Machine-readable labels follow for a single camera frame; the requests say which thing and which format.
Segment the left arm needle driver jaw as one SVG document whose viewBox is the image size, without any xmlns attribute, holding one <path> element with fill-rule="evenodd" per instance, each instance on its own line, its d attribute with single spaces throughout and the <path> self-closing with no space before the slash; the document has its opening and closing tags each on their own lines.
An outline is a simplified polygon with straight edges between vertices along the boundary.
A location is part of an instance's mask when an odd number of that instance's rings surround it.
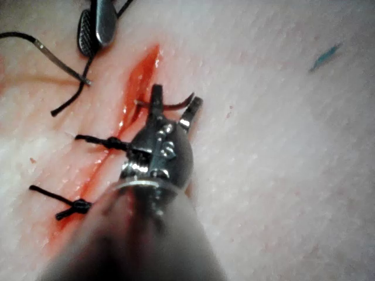
<svg viewBox="0 0 375 281">
<path fill-rule="evenodd" d="M 163 86 L 154 84 L 151 91 L 150 115 L 160 115 L 163 113 Z"/>
<path fill-rule="evenodd" d="M 179 125 L 182 127 L 182 129 L 190 129 L 192 127 L 195 116 L 202 105 L 203 100 L 200 97 L 194 97 L 192 99 L 179 119 Z"/>
</svg>

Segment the left arm needle driver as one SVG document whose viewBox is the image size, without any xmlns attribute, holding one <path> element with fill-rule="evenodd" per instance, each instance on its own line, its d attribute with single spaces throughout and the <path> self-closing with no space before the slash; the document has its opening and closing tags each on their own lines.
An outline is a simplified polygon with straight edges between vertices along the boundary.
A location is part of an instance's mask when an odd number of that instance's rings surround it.
<svg viewBox="0 0 375 281">
<path fill-rule="evenodd" d="M 184 130 L 164 116 L 152 116 L 130 142 L 120 178 L 161 178 L 184 190 L 192 170 L 192 147 Z"/>
</svg>

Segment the right arm needle driver jaw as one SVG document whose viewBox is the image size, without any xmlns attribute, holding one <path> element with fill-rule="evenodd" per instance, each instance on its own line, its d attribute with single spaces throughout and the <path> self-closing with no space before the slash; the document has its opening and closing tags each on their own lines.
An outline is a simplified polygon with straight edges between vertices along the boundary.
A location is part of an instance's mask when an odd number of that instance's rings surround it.
<svg viewBox="0 0 375 281">
<path fill-rule="evenodd" d="M 82 55 L 93 57 L 97 51 L 92 39 L 91 14 L 89 9 L 82 11 L 77 28 L 77 47 Z"/>
<path fill-rule="evenodd" d="M 92 1 L 94 21 L 94 38 L 100 47 L 109 46 L 115 36 L 117 28 L 117 13 L 112 1 Z"/>
</svg>

